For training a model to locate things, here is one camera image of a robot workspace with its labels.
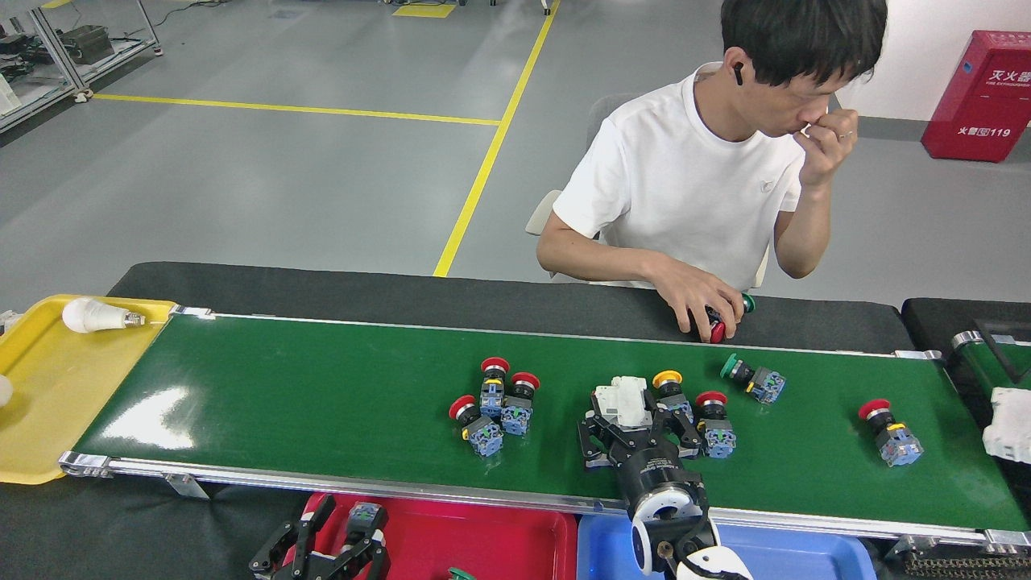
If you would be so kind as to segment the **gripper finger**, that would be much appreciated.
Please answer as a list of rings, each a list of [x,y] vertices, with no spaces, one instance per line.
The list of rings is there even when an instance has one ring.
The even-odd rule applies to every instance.
[[[335,579],[384,579],[391,566],[379,528],[342,531],[337,534],[339,554],[334,564]]]
[[[284,522],[265,540],[250,560],[248,569],[257,579],[314,579],[325,572],[325,557],[314,551],[317,533],[335,509],[335,500],[328,493],[314,493],[315,504],[306,507],[295,522]]]

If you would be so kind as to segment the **person's left hand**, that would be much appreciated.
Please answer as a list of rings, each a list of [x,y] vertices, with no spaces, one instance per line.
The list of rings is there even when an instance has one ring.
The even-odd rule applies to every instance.
[[[804,150],[799,175],[804,192],[831,187],[835,173],[857,142],[858,125],[857,110],[838,109],[793,133],[793,139]]]

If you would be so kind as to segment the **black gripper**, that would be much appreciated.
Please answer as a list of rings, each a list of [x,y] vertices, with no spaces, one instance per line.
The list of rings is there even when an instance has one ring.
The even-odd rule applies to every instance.
[[[701,438],[681,408],[659,404],[651,410],[652,427],[625,430],[602,412],[596,391],[590,393],[590,411],[578,423],[583,469],[610,466],[616,485],[625,500],[673,486],[690,489],[700,484],[700,474],[686,470],[681,458],[701,454]]]

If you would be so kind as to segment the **person's right hand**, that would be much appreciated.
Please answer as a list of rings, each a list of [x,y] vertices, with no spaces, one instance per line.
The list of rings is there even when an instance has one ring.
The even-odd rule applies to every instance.
[[[724,323],[724,337],[733,338],[743,319],[743,294],[724,283],[716,275],[668,255],[660,257],[652,285],[673,309],[681,333],[696,330],[701,341],[712,341],[708,309],[713,309]]]

